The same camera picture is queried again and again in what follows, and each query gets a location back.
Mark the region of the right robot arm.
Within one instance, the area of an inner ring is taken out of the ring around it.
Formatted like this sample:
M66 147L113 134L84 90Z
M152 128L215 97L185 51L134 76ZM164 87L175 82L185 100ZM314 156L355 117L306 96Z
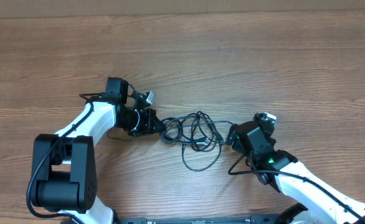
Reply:
M278 218L280 223L365 223L365 203L334 189L306 168L287 151L276 150L271 137L272 120L253 120L234 124L226 143L241 153L263 185L296 200Z

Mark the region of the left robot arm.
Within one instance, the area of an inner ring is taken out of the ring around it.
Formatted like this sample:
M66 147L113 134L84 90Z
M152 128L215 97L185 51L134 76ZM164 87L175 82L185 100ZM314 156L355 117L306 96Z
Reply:
M85 107L69 125L34 140L26 192L30 213L37 218L67 217L70 223L119 223L114 209L97 196L94 148L112 128L133 138L163 132L165 125L151 108L154 96L114 77L107 80L105 91L82 93Z

